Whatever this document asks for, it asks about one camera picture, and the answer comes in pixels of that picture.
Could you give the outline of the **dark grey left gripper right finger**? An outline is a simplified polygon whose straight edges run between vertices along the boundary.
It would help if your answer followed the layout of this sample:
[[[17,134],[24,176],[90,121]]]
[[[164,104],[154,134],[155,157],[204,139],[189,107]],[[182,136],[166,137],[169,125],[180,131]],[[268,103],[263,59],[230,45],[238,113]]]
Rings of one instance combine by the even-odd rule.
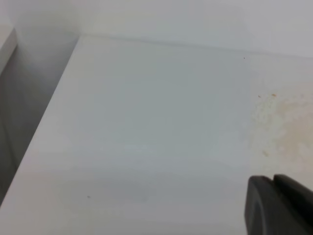
[[[291,177],[276,174],[273,177],[275,186],[287,200],[295,219],[310,234],[313,234],[313,191]]]

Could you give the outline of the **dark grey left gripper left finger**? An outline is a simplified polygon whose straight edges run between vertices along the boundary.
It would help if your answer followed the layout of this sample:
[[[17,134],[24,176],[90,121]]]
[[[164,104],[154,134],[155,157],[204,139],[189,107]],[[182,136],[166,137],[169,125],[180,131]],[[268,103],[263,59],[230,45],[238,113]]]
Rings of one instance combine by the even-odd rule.
[[[248,180],[245,222],[249,235],[301,234],[301,225],[295,220],[282,195],[272,180],[264,176],[252,176]]]

